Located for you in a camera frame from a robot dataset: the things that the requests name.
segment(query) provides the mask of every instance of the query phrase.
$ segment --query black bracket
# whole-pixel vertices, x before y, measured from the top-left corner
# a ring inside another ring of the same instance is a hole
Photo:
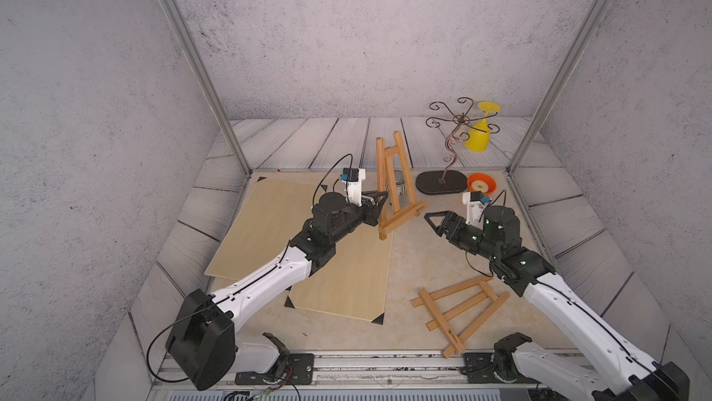
[[[289,382],[294,385],[309,385],[314,373],[313,353],[292,353],[287,360],[287,369],[292,369]],[[242,372],[235,374],[236,385],[279,385],[282,379],[274,380],[265,373]]]
[[[502,381],[495,374],[495,366],[492,361],[493,353],[465,352],[462,358],[465,366],[460,372],[467,377],[468,384],[500,384]],[[536,384],[538,381],[524,376],[519,376],[513,380],[512,384]]]

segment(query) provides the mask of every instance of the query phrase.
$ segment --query vent grille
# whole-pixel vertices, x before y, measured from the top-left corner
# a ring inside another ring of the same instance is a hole
[[[301,401],[501,401],[497,389],[450,389],[450,390],[308,390],[301,389]],[[173,390],[169,401],[222,401],[230,393],[226,390]],[[234,401],[248,397],[239,395]],[[269,401],[299,401],[297,393],[287,388],[272,392]]]

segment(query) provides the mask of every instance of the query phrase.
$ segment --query metal frame pole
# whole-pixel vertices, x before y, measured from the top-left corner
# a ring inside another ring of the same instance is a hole
[[[529,146],[532,144],[537,133],[543,126],[549,112],[551,112],[551,109],[554,107],[556,98],[558,98],[564,84],[566,83],[566,80],[571,75],[571,72],[573,72],[579,58],[581,58],[581,54],[586,47],[586,43],[588,43],[593,35],[593,32],[596,30],[596,26],[598,26],[601,18],[603,18],[610,2],[611,0],[593,0],[591,7],[589,8],[583,22],[574,36],[569,50],[566,52],[564,60],[561,62],[554,79],[549,85],[549,89],[546,91],[541,103],[539,103],[539,107],[536,109],[536,112],[534,112],[534,116],[529,123],[529,127],[524,132],[524,137],[522,137],[522,141],[519,143],[519,147],[517,147],[517,151],[514,153],[512,161],[507,167],[507,171],[510,174],[513,174],[522,163],[524,155],[527,153]]]
[[[193,69],[193,73],[196,78],[198,78],[200,87],[203,89],[203,93],[205,94],[205,99],[208,101],[208,105],[215,115],[215,119],[220,126],[220,130],[222,130],[225,135],[225,139],[227,140],[228,146],[230,146],[230,150],[235,155],[240,168],[246,175],[250,175],[250,165],[247,163],[247,159],[245,158],[245,155],[240,148],[240,144],[235,137],[232,125],[225,114],[225,109],[223,108],[222,103],[220,103],[220,98],[215,90],[215,86],[213,86],[213,83],[210,81],[210,77],[208,76],[208,72],[203,64],[203,60],[200,58],[198,49],[195,47],[195,44],[190,37],[190,33],[188,32],[183,16],[178,9],[178,5],[175,0],[158,1],[161,2],[163,10],[168,17],[168,21],[178,37],[181,47],[183,47],[183,52],[186,58],[188,58],[190,67]]]

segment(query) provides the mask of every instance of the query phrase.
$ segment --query textured wall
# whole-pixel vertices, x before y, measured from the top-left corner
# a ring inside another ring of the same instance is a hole
[[[534,112],[591,0],[177,0],[232,119]]]
[[[158,0],[0,11],[0,398],[78,400],[217,125]]]
[[[711,5],[614,0],[543,131],[708,374]]]

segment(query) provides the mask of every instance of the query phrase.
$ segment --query small wooden easel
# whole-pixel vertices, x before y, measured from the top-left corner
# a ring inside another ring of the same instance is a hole
[[[442,290],[434,291],[433,293],[428,293],[425,289],[420,289],[420,291],[418,291],[418,295],[420,295],[420,298],[412,299],[410,301],[411,304],[413,304],[413,307],[418,307],[425,304],[425,307],[428,309],[428,311],[434,318],[432,321],[426,324],[428,330],[432,331],[440,327],[442,332],[448,338],[448,341],[450,341],[450,345],[448,346],[448,348],[443,351],[443,356],[445,356],[445,358],[450,358],[452,354],[456,351],[458,353],[465,352],[466,349],[464,342],[467,341],[467,339],[472,336],[475,331],[477,331],[477,329],[480,328],[482,324],[484,324],[485,321],[487,321],[487,319],[489,319],[489,317],[491,317],[494,312],[497,311],[497,309],[500,308],[502,304],[507,301],[507,299],[509,299],[509,293],[504,293],[501,296],[497,296],[497,293],[495,293],[492,287],[487,284],[487,281],[489,280],[492,280],[492,278],[487,276],[480,276],[474,279],[469,279],[467,281],[460,282],[459,284],[449,286]],[[442,313],[438,306],[435,305],[435,299],[440,299],[445,296],[449,296],[453,293],[457,293],[458,291],[465,290],[476,285],[479,285],[480,288],[482,288],[482,292],[477,293],[475,296],[471,297],[462,304],[459,304],[457,307],[446,311],[445,313]],[[465,331],[463,331],[460,335],[455,334],[448,321],[456,317],[463,311],[467,310],[468,308],[479,304],[487,298],[492,300],[492,304],[487,307],[485,311],[479,317],[477,317],[472,324],[465,328]]]
[[[391,205],[393,206],[393,216],[387,218],[386,210],[381,211],[381,218],[378,222],[378,237],[385,240],[388,233],[398,228],[407,222],[408,219],[414,216],[420,216],[420,212],[428,208],[428,202],[424,200],[418,201],[415,196],[415,187],[413,186],[413,176],[410,173],[410,165],[408,164],[408,153],[405,151],[405,143],[403,143],[403,135],[400,131],[393,132],[393,139],[396,140],[395,146],[386,147],[386,141],[379,137],[376,139],[376,172],[378,175],[378,191],[386,191],[386,179],[388,180],[388,188],[390,189]],[[393,156],[398,155],[401,160],[401,169],[403,170],[403,178],[405,179],[405,189],[408,192],[410,205],[400,208],[400,201],[396,188],[396,174],[393,169]]]

